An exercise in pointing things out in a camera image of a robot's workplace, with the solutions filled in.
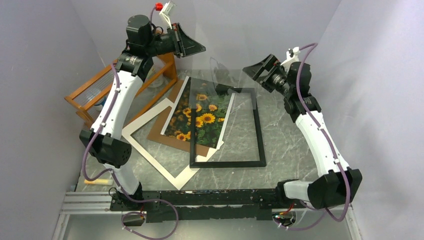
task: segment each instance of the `gray marble table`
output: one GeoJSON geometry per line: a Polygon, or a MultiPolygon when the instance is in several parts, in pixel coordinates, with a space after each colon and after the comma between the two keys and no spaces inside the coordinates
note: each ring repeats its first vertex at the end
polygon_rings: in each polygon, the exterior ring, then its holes
{"type": "MultiPolygon", "coordinates": [[[[286,179],[313,181],[318,177],[314,158],[301,131],[292,122],[284,110],[283,97],[276,91],[269,93],[251,80],[241,70],[186,70],[179,71],[179,79],[186,76],[211,81],[216,78],[219,83],[234,87],[255,88],[257,105],[262,128],[266,167],[254,168],[203,168],[191,178],[182,190],[216,190],[275,188],[277,182],[286,179]]],[[[148,88],[136,97],[130,107],[126,121],[134,117],[142,107],[157,94],[164,85],[148,88]]],[[[157,142],[147,140],[156,118],[137,130],[133,137],[174,177],[188,164],[189,153],[157,142]]],[[[247,94],[237,94],[228,118],[224,144],[210,161],[250,161],[259,158],[252,103],[247,94]]],[[[128,161],[144,190],[176,190],[147,160],[134,148],[128,161]]],[[[93,157],[87,161],[87,173],[94,176],[104,169],[93,157]]],[[[110,179],[106,173],[103,179],[110,179]]],[[[84,184],[80,176],[77,192],[103,192],[111,186],[84,184]]]]}

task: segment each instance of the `black picture frame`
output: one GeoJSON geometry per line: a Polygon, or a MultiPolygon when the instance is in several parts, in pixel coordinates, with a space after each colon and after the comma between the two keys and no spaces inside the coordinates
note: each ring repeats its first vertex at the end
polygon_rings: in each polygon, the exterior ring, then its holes
{"type": "Polygon", "coordinates": [[[259,152],[259,160],[251,161],[207,161],[197,162],[196,161],[196,104],[191,104],[191,122],[190,125],[190,156],[189,156],[189,167],[191,169],[210,169],[210,168],[262,168],[267,166],[265,158],[264,141],[262,138],[261,121],[258,112],[258,103],[256,101],[256,91],[251,87],[227,87],[225,85],[218,84],[215,88],[218,95],[227,95],[232,93],[249,93],[253,108],[253,119],[256,131],[257,148],[259,152]]]}

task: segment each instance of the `sunflower photo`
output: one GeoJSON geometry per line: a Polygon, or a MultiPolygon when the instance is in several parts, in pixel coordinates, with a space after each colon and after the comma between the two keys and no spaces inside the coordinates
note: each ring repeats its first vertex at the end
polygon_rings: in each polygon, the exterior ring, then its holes
{"type": "Polygon", "coordinates": [[[191,124],[196,126],[196,144],[216,149],[224,135],[227,112],[230,111],[232,95],[218,95],[214,83],[188,77],[178,94],[162,134],[181,141],[189,142],[192,138],[191,124]],[[192,122],[192,106],[189,103],[190,90],[195,96],[196,120],[192,122]]]}

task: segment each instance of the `brown cardboard backing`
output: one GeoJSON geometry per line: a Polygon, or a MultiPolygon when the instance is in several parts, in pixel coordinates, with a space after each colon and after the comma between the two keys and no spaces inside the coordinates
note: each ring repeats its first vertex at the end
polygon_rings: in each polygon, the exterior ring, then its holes
{"type": "MultiPolygon", "coordinates": [[[[184,83],[183,80],[178,80],[173,86],[168,96],[168,99],[171,102],[175,103],[178,93],[180,92],[180,89],[183,86],[183,83],[184,83]]],[[[151,128],[150,132],[147,135],[147,139],[150,141],[164,144],[164,145],[167,145],[176,149],[180,149],[189,153],[190,152],[189,141],[182,141],[176,138],[161,135],[162,127],[165,125],[171,110],[172,110],[172,107],[169,106],[165,110],[163,110],[161,113],[159,113],[159,115],[157,116],[156,122],[154,123],[153,127],[151,128]]],[[[196,144],[196,155],[206,157],[208,155],[208,151],[209,151],[209,147],[196,144]]]]}

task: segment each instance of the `gray wall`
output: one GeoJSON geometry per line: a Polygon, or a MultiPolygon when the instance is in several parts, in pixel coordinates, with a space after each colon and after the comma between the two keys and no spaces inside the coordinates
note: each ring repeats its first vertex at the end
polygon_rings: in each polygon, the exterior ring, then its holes
{"type": "Polygon", "coordinates": [[[0,239],[47,240],[83,151],[63,97],[103,64],[70,1],[0,6],[0,239]]]}
{"type": "Polygon", "coordinates": [[[309,63],[311,91],[363,182],[365,240],[424,239],[424,2],[343,0],[309,63]]]}
{"type": "MultiPolygon", "coordinates": [[[[125,46],[127,20],[149,16],[156,0],[71,0],[105,62],[125,46]]],[[[209,69],[210,57],[241,69],[268,54],[318,41],[341,0],[174,0],[171,22],[206,46],[206,52],[177,61],[179,69],[209,69]]],[[[158,12],[153,23],[163,26],[158,12]]]]}

